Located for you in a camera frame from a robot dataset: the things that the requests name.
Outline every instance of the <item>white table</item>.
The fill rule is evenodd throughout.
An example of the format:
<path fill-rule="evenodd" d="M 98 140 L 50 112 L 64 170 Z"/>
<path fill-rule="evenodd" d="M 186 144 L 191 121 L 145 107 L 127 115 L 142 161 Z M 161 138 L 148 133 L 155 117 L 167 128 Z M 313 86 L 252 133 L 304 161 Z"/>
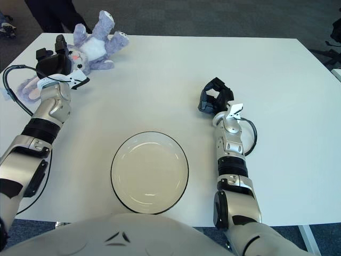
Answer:
<path fill-rule="evenodd" d="M 35 51 L 53 49 L 55 37 L 41 34 L 12 64 L 34 66 Z M 65 37 L 72 43 L 71 34 Z M 93 71 L 91 82 L 72 92 L 73 112 L 54 142 L 50 180 L 36 204 L 18 218 L 74 222 L 128 212 L 111 188 L 113 156 L 130 136 L 159 131 L 181 145 L 190 172 L 183 197 L 163 215 L 212 226 L 214 128 L 212 117 L 197 105 L 202 88 L 219 77 L 258 129 L 258 144 L 246 159 L 264 223 L 341 222 L 341 84 L 298 40 L 130 39 L 112 56 L 115 69 Z M 10 86 L 15 89 L 32 75 L 13 71 Z M 2 154 L 29 116 L 1 97 L 0 117 Z M 247 124 L 243 129 L 249 145 L 251 130 Z M 20 208 L 32 200 L 24 199 Z"/>

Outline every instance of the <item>purple plush toy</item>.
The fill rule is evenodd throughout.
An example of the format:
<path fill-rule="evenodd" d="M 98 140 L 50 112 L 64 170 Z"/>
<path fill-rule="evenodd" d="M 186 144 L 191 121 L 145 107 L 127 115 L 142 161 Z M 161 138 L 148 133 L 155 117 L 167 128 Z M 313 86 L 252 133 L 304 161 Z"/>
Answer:
<path fill-rule="evenodd" d="M 120 31 L 116 31 L 111 39 L 108 38 L 114 26 L 112 16 L 106 11 L 100 11 L 99 21 L 90 36 L 83 24 L 75 26 L 74 45 L 68 45 L 72 71 L 80 69 L 88 75 L 91 70 L 113 68 L 109 57 L 129 44 L 127 35 Z M 17 90 L 19 97 L 26 102 L 39 100 L 38 81 L 37 76 L 25 80 Z"/>
<path fill-rule="evenodd" d="M 83 24 L 76 25 L 74 45 L 87 55 L 91 69 L 113 68 L 109 57 L 129 43 L 127 35 L 118 31 L 111 39 L 108 38 L 114 26 L 111 14 L 106 11 L 100 12 L 100 20 L 89 37 Z"/>

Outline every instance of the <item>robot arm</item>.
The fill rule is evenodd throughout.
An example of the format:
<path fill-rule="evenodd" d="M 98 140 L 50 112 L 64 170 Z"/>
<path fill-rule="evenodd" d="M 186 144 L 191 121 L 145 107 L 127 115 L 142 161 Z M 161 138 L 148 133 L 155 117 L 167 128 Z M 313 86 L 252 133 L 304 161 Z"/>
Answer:
<path fill-rule="evenodd" d="M 209 89 L 219 91 L 216 99 L 206 94 Z M 214 224 L 225 232 L 232 252 L 238 256 L 311 255 L 261 223 L 241 141 L 239 121 L 243 104 L 236 103 L 231 90 L 215 78 L 203 90 L 198 108 L 215 114 L 218 192 L 214 197 Z"/>
<path fill-rule="evenodd" d="M 37 51 L 37 68 L 25 65 L 11 66 L 4 72 L 4 85 L 11 98 L 32 116 L 22 133 L 15 137 L 4 155 L 0 158 L 0 239 L 6 241 L 23 197 L 36 194 L 45 176 L 52 143 L 71 113 L 70 89 L 88 82 L 82 71 L 70 74 L 71 64 L 68 50 L 62 35 L 57 36 L 55 51 L 45 48 Z M 37 87 L 41 103 L 35 113 L 31 113 L 8 87 L 7 75 L 10 70 L 30 68 L 42 78 Z"/>
<path fill-rule="evenodd" d="M 65 75 L 54 79 L 68 81 Z M 0 160 L 0 218 L 2 237 L 6 234 L 23 197 L 35 195 L 45 175 L 52 143 L 68 119 L 70 88 L 49 78 L 40 80 L 41 104 L 22 133 L 15 137 Z"/>

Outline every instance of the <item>white belly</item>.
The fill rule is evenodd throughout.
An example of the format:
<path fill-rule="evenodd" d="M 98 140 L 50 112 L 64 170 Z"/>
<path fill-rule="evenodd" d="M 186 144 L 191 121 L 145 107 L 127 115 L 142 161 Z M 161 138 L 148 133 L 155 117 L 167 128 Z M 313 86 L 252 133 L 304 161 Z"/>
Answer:
<path fill-rule="evenodd" d="M 92 61 L 98 59 L 99 57 L 102 57 L 107 53 L 105 51 L 104 45 L 104 41 L 92 37 L 89 41 L 83 44 L 80 49 L 88 56 L 89 61 Z"/>

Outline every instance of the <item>black pants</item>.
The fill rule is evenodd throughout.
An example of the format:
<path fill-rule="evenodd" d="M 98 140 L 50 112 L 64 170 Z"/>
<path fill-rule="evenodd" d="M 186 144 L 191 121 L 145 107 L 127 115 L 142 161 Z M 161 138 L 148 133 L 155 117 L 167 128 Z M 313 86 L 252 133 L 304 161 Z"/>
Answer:
<path fill-rule="evenodd" d="M 82 16 L 76 12 L 72 0 L 25 0 L 25 2 L 43 32 L 63 33 L 62 23 L 71 32 L 74 32 L 75 26 L 79 23 L 85 26 L 88 33 L 92 32 Z"/>

